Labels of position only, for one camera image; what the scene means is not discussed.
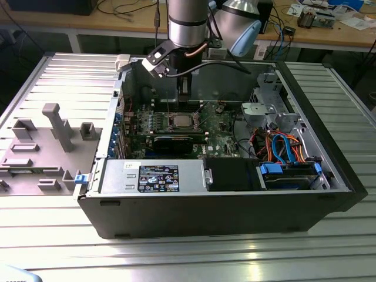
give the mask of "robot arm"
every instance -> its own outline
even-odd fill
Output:
[[[169,40],[148,54],[142,65],[155,77],[177,78],[179,101],[187,102],[191,71],[207,65],[202,64],[202,51],[213,46],[213,35],[236,56],[244,56],[252,47],[261,27],[257,3],[258,0],[228,0],[214,15],[205,0],[169,0]]]

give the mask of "wooden workbench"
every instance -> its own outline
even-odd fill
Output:
[[[112,1],[115,6],[133,2],[133,0]],[[286,15],[288,6],[294,2],[294,0],[276,0],[276,8],[279,16],[286,22],[286,25],[296,28],[292,46],[365,52],[368,51],[376,38],[376,29],[368,28],[363,31],[358,31],[341,22],[336,22],[333,29],[299,28],[297,26],[297,17]],[[151,0],[141,0],[137,4],[120,8],[120,11],[129,11],[150,5],[151,3]],[[112,12],[111,0],[107,0],[100,7],[104,11]],[[361,12],[375,13],[376,8],[364,5]],[[134,12],[132,16],[127,17],[127,19],[107,15],[97,9],[95,9],[90,16],[14,11],[9,11],[9,13],[14,20],[25,29],[68,34],[74,52],[80,52],[79,42],[76,37],[78,34],[153,38],[155,32],[153,27],[155,6]],[[159,37],[166,38],[165,4],[160,4],[160,13],[161,28],[159,29]],[[0,10],[0,29],[10,29],[14,27],[15,25],[12,21]],[[273,26],[268,25],[266,33],[258,36],[256,44],[266,48],[266,46],[269,46],[272,43],[271,41],[276,40],[277,37]]]

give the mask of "gray plastic block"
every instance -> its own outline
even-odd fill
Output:
[[[60,184],[56,179],[39,179],[37,186],[42,191],[60,190]]]
[[[37,152],[39,151],[39,146],[36,143],[22,143],[22,144],[13,144],[11,150],[16,152]]]
[[[30,119],[18,119],[12,130],[20,142],[30,142],[32,138],[29,131],[36,130],[36,127]]]
[[[62,119],[65,132],[68,134],[69,138],[72,138],[73,135],[73,129],[71,128],[71,125],[69,124],[67,119]],[[57,139],[57,135],[55,135],[55,131],[53,128],[51,128],[52,135]]]
[[[5,159],[1,165],[3,166],[31,166],[31,159]]]
[[[73,179],[73,177],[71,176],[68,170],[66,170],[63,175],[63,183],[65,184],[65,187],[68,190],[73,191],[75,189],[75,186],[76,186],[75,180]]]
[[[5,182],[4,180],[0,179],[0,188],[4,191],[7,192],[9,188],[9,184]]]
[[[80,133],[82,136],[82,140],[96,140],[98,138],[98,134],[96,133],[94,124],[92,122],[83,122],[81,123]]]
[[[64,128],[64,123],[59,115],[60,106],[56,103],[46,103],[42,109],[42,113],[49,119],[55,135],[58,137],[64,152],[71,152],[74,146],[71,142],[69,134]]]
[[[0,177],[13,177],[13,174],[10,173],[8,169],[1,169]]]
[[[57,167],[56,169],[43,169],[43,173],[47,176],[62,176],[64,175],[63,168]]]
[[[75,150],[72,153],[66,153],[61,148],[58,139],[52,136],[50,128],[38,128],[30,131],[33,142],[37,143],[39,150],[37,152],[13,152],[11,147],[19,145],[17,138],[13,140],[9,149],[0,159],[0,165],[5,159],[31,159],[33,161],[30,169],[33,173],[17,173],[17,167],[0,167],[0,179],[6,181],[11,189],[7,191],[9,195],[70,195],[72,188],[68,188],[62,181],[63,176],[46,176],[43,169],[55,169],[62,167],[64,171],[69,171],[72,178],[75,178],[76,171],[79,169],[82,173],[90,173],[95,158],[98,140],[83,141],[79,128],[72,128],[73,135],[70,139]],[[101,129],[96,129],[100,136]],[[41,190],[37,184],[39,179],[56,179],[61,186],[60,190]]]

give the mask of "motherboard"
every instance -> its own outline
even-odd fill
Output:
[[[234,111],[202,102],[184,109],[172,103],[141,105],[119,123],[116,154],[125,159],[240,157],[231,132]]]

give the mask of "power supply label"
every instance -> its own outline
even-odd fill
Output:
[[[179,192],[177,166],[140,166],[139,192]]]

